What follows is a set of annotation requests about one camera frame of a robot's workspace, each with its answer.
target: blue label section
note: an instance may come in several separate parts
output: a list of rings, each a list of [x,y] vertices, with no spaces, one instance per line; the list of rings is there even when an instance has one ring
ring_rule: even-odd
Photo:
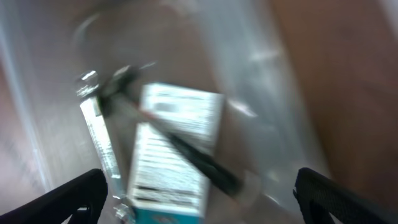
[[[137,224],[201,224],[202,218],[135,208]]]

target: hammer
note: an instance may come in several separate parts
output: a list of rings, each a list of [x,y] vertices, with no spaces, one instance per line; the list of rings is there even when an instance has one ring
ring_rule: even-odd
[[[139,122],[149,123],[166,137],[182,156],[207,176],[212,184],[226,195],[235,198],[243,187],[241,180],[208,154],[203,153],[206,150],[201,149],[192,139],[179,135],[173,124],[156,119],[153,115],[139,110],[129,99],[128,88],[138,78],[138,74],[138,69],[126,66],[115,72],[110,80],[100,85],[97,73],[87,72],[79,80],[81,88],[77,91],[77,95],[83,101],[95,99],[94,111],[97,115],[109,116],[112,111],[120,110],[126,116]]]

